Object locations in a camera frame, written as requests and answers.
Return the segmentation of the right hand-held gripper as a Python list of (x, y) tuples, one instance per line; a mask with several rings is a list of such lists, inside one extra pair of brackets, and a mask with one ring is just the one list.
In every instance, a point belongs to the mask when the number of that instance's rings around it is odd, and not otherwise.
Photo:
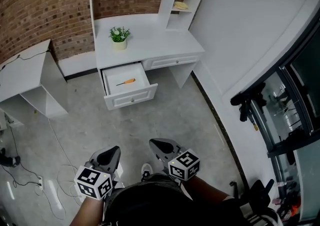
[[(149, 146), (158, 159), (168, 161), (171, 153), (177, 153), (181, 146), (172, 139), (152, 138)], [(200, 170), (200, 158), (188, 149), (167, 163), (168, 174), (181, 181), (188, 181)]]

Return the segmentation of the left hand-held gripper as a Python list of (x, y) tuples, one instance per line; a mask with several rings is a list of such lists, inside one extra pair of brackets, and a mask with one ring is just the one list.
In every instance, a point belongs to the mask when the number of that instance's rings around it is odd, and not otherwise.
[(83, 196), (102, 200), (116, 187), (115, 171), (118, 168), (121, 149), (114, 146), (96, 151), (84, 165), (80, 166), (74, 183)]

